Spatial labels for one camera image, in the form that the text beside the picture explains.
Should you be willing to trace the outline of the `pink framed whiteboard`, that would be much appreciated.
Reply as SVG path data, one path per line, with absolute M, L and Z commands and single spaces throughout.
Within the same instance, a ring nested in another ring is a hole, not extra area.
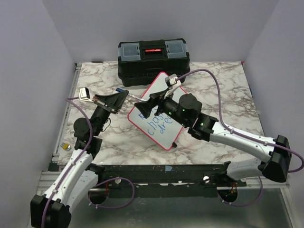
M 166 73 L 160 72 L 148 89 L 143 93 L 141 99 L 146 101 L 149 99 L 150 94 L 165 90 L 167 88 L 165 83 L 165 78 L 167 76 Z M 178 138 L 182 126 L 166 114 L 155 116 L 154 113 L 157 108 L 157 106 L 154 107 L 149 118 L 145 119 L 140 111 L 136 107 L 133 107 L 128 113 L 127 118 L 150 139 L 168 151 L 172 148 L 173 143 Z

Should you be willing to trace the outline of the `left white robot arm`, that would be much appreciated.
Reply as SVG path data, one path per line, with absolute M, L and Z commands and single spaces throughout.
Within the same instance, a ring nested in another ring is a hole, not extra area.
M 81 89 L 85 95 L 79 99 L 87 100 L 96 105 L 93 115 L 86 114 L 74 122 L 75 149 L 64 169 L 54 183 L 41 195 L 35 195 L 30 202 L 30 221 L 34 228 L 67 228 L 72 218 L 72 212 L 81 199 L 94 186 L 102 187 L 105 175 L 97 168 L 90 167 L 99 153 L 103 131 L 110 114 L 116 114 L 121 109 L 129 92 L 122 90 L 112 95 L 89 96 L 87 89 Z

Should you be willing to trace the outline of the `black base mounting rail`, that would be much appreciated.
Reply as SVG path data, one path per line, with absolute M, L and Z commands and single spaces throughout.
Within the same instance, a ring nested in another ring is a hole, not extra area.
M 230 190 L 234 181 L 226 176 L 227 164 L 208 165 L 96 165 L 88 171 L 98 182 L 109 180 L 100 188 L 109 197 L 122 199 L 132 194 L 137 198 L 217 196 L 217 189 Z

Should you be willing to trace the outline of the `blue whiteboard marker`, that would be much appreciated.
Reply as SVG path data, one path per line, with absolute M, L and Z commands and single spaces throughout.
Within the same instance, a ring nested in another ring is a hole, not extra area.
M 124 90 L 124 89 L 122 89 L 122 88 L 116 88 L 116 91 L 117 91 L 117 92 L 125 92 L 125 91 L 128 92 L 128 90 Z M 128 94 L 128 96 L 130 96 L 130 97 L 136 99 L 137 101 L 144 101 L 144 100 L 141 99 L 140 97 L 135 96 L 135 95 L 132 95 L 132 94 L 130 94 L 130 93 Z

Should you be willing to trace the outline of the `black plastic toolbox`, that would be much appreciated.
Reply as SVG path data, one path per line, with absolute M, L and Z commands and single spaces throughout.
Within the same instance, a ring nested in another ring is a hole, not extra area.
M 119 43 L 118 77 L 125 87 L 149 85 L 160 72 L 169 76 L 190 72 L 190 54 L 184 39 Z

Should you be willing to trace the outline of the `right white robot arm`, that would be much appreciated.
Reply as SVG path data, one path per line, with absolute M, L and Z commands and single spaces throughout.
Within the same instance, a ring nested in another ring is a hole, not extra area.
M 155 116 L 166 114 L 178 122 L 188 133 L 207 142 L 221 143 L 236 148 L 253 156 L 253 159 L 240 162 L 226 162 L 226 170 L 219 173 L 218 180 L 224 186 L 247 177 L 264 176 L 265 178 L 286 182 L 292 155 L 289 141 L 279 135 L 273 139 L 262 137 L 239 129 L 232 129 L 215 117 L 201 112 L 202 103 L 192 94 L 185 94 L 178 102 L 164 92 L 151 94 L 148 101 L 137 102 L 135 107 L 144 118 L 148 118 L 153 108 Z

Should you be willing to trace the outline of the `small yellow blue object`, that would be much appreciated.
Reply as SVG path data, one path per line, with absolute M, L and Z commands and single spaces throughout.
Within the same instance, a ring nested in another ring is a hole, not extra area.
M 60 147 L 65 151 L 71 150 L 71 145 L 65 142 L 61 143 Z

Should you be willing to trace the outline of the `aluminium frame rail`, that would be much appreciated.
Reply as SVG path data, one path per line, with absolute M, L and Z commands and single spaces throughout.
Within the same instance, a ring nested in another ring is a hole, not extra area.
M 62 114 L 59 116 L 59 130 L 57 131 L 55 144 L 52 147 L 53 150 L 51 157 L 48 160 L 47 167 L 41 172 L 41 176 L 38 181 L 37 194 L 39 195 L 50 186 L 51 181 L 55 180 L 60 172 L 64 169 L 74 148 L 74 141 L 71 140 L 71 137 L 73 136 L 71 133 L 72 124 L 69 123 L 69 117 L 71 111 L 75 111 L 76 109 L 66 101 L 66 98 L 75 96 L 81 68 L 82 63 L 75 63 L 75 67 L 72 70 L 72 79 L 69 81 L 67 91 L 64 92 L 63 95 L 64 106 Z M 71 150 L 63 150 L 60 147 L 61 143 L 70 144 Z

